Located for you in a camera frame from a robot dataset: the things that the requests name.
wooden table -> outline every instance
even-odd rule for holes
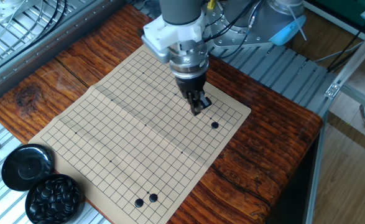
[[[27,143],[138,49],[149,21],[125,6],[0,98],[0,123]],[[223,61],[207,74],[252,112],[169,222],[264,223],[323,121]]]

black bowl lid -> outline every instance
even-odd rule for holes
[[[26,144],[12,151],[2,165],[1,176],[12,190],[29,190],[53,171],[49,150],[39,144]]]

black cable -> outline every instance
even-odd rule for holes
[[[222,17],[224,16],[224,14],[223,13],[221,13],[221,16],[218,18],[218,19],[216,19],[214,22],[212,22],[211,24],[207,24],[206,26],[205,26],[205,28],[207,28],[207,27],[209,27],[209,26],[211,26],[211,25],[213,25],[214,23],[216,23],[217,21],[219,21]]]
[[[220,57],[216,57],[216,58],[224,59],[224,58],[227,58],[227,57],[230,57],[230,56],[232,56],[232,55],[236,54],[236,52],[237,52],[238,50],[240,50],[240,48],[243,46],[243,43],[244,43],[244,41],[246,40],[246,38],[247,38],[247,36],[248,36],[248,35],[249,35],[249,32],[246,32],[246,35],[244,36],[244,38],[243,38],[242,42],[240,43],[239,47],[237,47],[237,49],[236,49],[236,50],[234,50],[232,53],[230,53],[230,54],[228,54],[228,55],[226,55],[226,56],[220,56]]]
[[[358,33],[354,36],[354,38],[349,42],[349,44],[344,48],[343,51],[329,64],[327,67],[328,72],[331,71],[331,67],[337,62],[337,60],[346,52],[346,50],[353,44],[353,42],[359,37],[359,35],[362,33],[362,31],[358,31]]]
[[[218,38],[222,35],[224,35],[225,33],[227,33],[227,31],[229,31],[232,26],[245,14],[247,13],[250,8],[252,7],[252,5],[254,4],[254,1],[251,1],[244,9],[243,11],[233,20],[231,21],[224,29],[220,30],[217,34],[215,34],[214,36],[210,36],[208,38],[205,38],[205,42]]]
[[[49,25],[51,24],[51,21],[53,21],[53,19],[55,18],[55,15],[57,15],[58,7],[59,7],[59,2],[60,2],[60,0],[57,0],[57,5],[55,6],[55,10],[54,10],[54,12],[53,12],[50,20],[48,20],[47,25],[45,25],[43,31],[39,35],[42,35],[43,32],[48,29]]]
[[[350,52],[347,56],[345,56],[343,59],[335,63],[331,68],[329,68],[328,73],[333,73],[337,70],[339,70],[342,66],[346,65],[348,63],[348,60],[355,54],[356,50],[353,50]]]
[[[55,19],[57,13],[58,13],[58,9],[60,7],[60,3],[61,3],[61,0],[57,0],[57,5],[55,7],[55,12],[54,14],[52,15],[51,19],[49,20],[48,24],[44,27],[43,31],[39,34],[39,37],[33,42],[31,43],[34,44],[40,40],[42,40],[44,37],[46,37],[47,35],[49,35],[49,33],[51,33],[58,25],[58,23],[61,21],[62,17],[65,15],[66,13],[66,10],[67,10],[67,0],[63,0],[64,1],[64,5],[63,5],[63,10],[62,10],[62,14],[60,15],[59,19],[56,21],[56,23],[50,28],[50,30],[48,30],[46,33],[44,33],[44,31],[48,28],[49,24],[51,23],[52,20]]]

metal rack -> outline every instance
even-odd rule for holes
[[[50,22],[52,14],[57,7],[56,0],[35,1],[32,7],[26,9],[9,23],[0,22],[0,65],[17,50],[23,50],[43,31]],[[58,14],[52,23],[59,20],[63,12],[64,2],[58,7]],[[71,13],[76,6],[68,5],[65,15]]]

